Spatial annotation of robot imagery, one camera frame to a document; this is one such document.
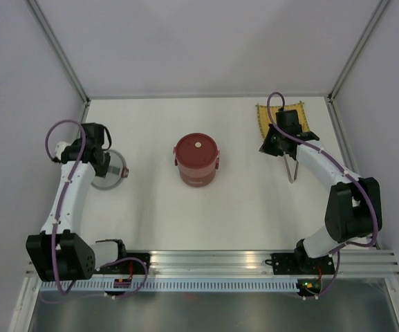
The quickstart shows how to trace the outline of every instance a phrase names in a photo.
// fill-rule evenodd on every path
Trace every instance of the yellow mat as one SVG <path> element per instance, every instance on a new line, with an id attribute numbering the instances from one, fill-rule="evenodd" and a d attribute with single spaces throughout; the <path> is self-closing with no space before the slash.
<path id="1" fill-rule="evenodd" d="M 261 130 L 262 138 L 265 139 L 268 133 L 268 125 L 271 123 L 268 113 L 267 106 L 256 105 L 257 108 L 257 120 L 259 123 L 259 129 Z M 280 106 L 270 106 L 270 110 L 272 112 L 273 120 L 276 121 L 276 113 L 279 111 Z M 297 111 L 297 115 L 299 117 L 299 121 L 302 125 L 302 131 L 310 131 L 308 127 L 307 118 L 304 112 L 304 103 L 299 102 L 298 104 L 285 105 L 285 110 L 295 109 Z"/>

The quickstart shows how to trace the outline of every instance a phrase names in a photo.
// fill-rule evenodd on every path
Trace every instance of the white wall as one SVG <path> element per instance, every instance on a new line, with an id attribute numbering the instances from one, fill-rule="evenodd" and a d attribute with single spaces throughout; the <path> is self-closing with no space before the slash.
<path id="1" fill-rule="evenodd" d="M 82 101 L 22 0 L 0 0 L 0 331 L 17 300 L 26 238 L 39 231 L 59 167 L 44 152 L 47 129 L 79 118 Z M 57 130 L 70 138 L 74 128 Z"/>
<path id="2" fill-rule="evenodd" d="M 399 1 L 389 6 L 337 105 L 360 171 L 380 182 L 380 243 L 399 261 Z"/>
<path id="3" fill-rule="evenodd" d="M 378 0 L 39 0 L 86 92 L 328 93 Z"/>

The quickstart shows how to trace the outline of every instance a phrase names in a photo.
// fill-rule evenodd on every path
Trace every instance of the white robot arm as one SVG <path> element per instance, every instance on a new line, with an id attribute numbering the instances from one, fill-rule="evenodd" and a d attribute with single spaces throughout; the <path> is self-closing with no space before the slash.
<path id="1" fill-rule="evenodd" d="M 102 148 L 106 128 L 95 123 L 82 124 L 82 127 L 86 136 L 84 147 L 82 140 L 77 139 L 73 144 L 60 142 L 55 148 L 53 161 L 62 164 L 55 201 L 40 233 L 30 235 L 26 242 L 32 263 L 45 282 L 55 280 L 52 251 L 56 254 L 60 280 L 89 279 L 97 268 L 126 255 L 121 240 L 98 241 L 89 246 L 77 235 L 91 183 L 96 176 L 106 176 L 110 163 L 108 151 Z M 78 160 L 77 155 L 82 147 L 84 152 L 81 160 Z M 55 248 L 51 246 L 53 236 L 57 244 Z"/>
<path id="2" fill-rule="evenodd" d="M 377 234 L 382 228 L 380 188 L 377 180 L 360 177 L 324 153 L 319 138 L 311 131 L 302 131 L 296 110 L 284 111 L 283 107 L 276 113 L 276 117 L 277 123 L 270 125 L 259 151 L 272 156 L 289 155 L 306 166 L 330 193 L 325 226 L 296 245 L 295 256 L 298 264 L 305 265 L 306 261 L 335 252 L 352 239 L 366 237 L 371 233 Z"/>

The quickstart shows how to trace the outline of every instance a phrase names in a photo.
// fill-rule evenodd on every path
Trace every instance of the red container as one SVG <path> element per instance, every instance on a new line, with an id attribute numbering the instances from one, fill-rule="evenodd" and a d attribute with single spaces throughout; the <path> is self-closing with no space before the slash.
<path id="1" fill-rule="evenodd" d="M 173 150 L 174 164 L 182 180 L 192 187 L 212 182 L 219 168 L 219 150 L 213 138 L 204 133 L 182 137 Z"/>

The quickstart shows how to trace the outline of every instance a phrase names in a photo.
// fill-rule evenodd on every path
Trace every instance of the canister lid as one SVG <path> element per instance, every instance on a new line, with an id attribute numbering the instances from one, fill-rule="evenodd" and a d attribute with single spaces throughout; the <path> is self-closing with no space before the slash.
<path id="1" fill-rule="evenodd" d="M 186 135 L 179 140 L 175 147 L 178 163 L 192 169 L 211 165 L 215 162 L 218 154 L 218 146 L 213 138 L 204 133 Z"/>
<path id="2" fill-rule="evenodd" d="M 95 176 L 91 185 L 99 190 L 109 190 L 118 186 L 124 177 L 127 177 L 127 164 L 124 157 L 116 150 L 110 149 L 110 164 L 109 170 L 104 178 Z"/>

